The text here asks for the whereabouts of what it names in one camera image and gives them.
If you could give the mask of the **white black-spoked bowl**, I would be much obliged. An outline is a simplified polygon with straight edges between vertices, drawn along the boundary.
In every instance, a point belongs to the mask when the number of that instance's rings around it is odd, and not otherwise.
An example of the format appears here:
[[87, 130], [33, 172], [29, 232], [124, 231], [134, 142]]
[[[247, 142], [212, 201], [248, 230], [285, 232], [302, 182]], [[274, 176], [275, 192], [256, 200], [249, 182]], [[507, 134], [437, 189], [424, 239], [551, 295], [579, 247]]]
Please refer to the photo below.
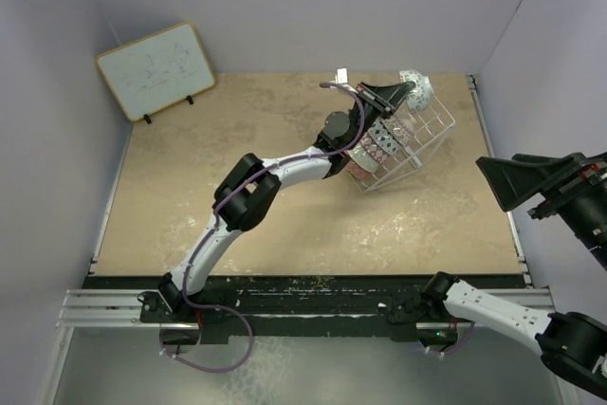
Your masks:
[[403, 120], [398, 116], [392, 116], [388, 119], [381, 119], [381, 122], [402, 146], [407, 146], [414, 137], [414, 127], [409, 120]]

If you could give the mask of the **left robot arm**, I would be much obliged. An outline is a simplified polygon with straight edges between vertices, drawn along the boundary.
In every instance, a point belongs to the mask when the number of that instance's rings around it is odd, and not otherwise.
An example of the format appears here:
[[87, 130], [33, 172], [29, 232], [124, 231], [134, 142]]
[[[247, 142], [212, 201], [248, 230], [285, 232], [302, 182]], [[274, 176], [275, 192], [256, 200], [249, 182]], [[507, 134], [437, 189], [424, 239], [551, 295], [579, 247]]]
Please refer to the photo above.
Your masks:
[[279, 192], [340, 173], [351, 161], [349, 152], [379, 119], [391, 117], [416, 88], [412, 82], [376, 86], [322, 82], [354, 100], [353, 107], [328, 115], [315, 142], [294, 155], [261, 159], [242, 156], [214, 192], [208, 226], [191, 252], [157, 287], [162, 311], [184, 322], [198, 307], [193, 295], [202, 291], [212, 269], [230, 245], [256, 228], [266, 217]]

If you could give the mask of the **black floral bowl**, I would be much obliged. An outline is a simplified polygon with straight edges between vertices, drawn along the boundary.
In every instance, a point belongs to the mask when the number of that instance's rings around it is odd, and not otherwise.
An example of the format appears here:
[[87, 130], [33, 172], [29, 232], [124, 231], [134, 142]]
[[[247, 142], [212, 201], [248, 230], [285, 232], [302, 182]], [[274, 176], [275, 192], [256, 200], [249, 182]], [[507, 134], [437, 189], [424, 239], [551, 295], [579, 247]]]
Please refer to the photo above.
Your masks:
[[355, 161], [350, 160], [346, 166], [345, 170], [356, 180], [364, 181], [368, 177], [368, 172], [361, 168]]

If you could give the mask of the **red patterned bowl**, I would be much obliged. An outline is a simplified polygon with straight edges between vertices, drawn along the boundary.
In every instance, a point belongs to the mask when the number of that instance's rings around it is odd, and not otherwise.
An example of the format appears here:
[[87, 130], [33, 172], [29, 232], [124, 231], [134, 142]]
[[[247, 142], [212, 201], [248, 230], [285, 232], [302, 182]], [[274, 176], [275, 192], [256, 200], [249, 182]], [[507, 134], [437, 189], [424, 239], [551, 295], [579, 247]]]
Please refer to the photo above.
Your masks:
[[403, 83], [413, 83], [414, 89], [409, 93], [406, 103], [411, 114], [416, 115], [429, 107], [433, 96], [430, 78], [416, 70], [401, 70], [399, 78]]

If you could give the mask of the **light blue patterned bowl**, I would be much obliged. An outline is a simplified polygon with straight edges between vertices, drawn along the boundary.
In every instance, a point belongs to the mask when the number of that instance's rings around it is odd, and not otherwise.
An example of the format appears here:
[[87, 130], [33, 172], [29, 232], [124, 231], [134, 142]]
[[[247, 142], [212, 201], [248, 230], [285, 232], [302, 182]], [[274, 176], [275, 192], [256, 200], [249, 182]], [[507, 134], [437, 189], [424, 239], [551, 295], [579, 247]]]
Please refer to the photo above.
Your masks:
[[368, 133], [380, 149], [389, 156], [393, 156], [397, 152], [399, 143], [380, 120], [375, 120]]

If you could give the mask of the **white green-spoked bowl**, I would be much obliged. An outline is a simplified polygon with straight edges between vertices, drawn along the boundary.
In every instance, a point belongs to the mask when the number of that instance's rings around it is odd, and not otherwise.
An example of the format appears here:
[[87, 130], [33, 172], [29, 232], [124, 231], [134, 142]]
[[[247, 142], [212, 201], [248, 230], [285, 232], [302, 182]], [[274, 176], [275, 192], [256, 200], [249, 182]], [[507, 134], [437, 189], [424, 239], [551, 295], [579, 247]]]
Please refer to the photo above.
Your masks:
[[350, 150], [348, 155], [350, 156], [350, 160], [355, 161], [368, 174], [372, 174], [378, 169], [378, 163], [360, 145]]

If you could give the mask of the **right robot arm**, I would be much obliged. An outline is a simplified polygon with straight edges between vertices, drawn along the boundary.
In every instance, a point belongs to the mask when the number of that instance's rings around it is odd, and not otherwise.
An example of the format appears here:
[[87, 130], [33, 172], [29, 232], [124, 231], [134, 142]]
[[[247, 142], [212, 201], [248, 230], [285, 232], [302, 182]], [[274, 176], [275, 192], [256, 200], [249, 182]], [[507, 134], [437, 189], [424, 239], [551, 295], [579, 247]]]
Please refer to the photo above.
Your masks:
[[[530, 198], [535, 220], [558, 216], [594, 257], [606, 266], [606, 155], [564, 157], [516, 154], [482, 156], [476, 164], [498, 205], [510, 212]], [[598, 305], [574, 304], [572, 285], [560, 283], [553, 310], [516, 304], [447, 272], [436, 273], [421, 293], [423, 313], [433, 321], [448, 316], [479, 323], [528, 348], [554, 375], [581, 390], [606, 397], [606, 313]]]

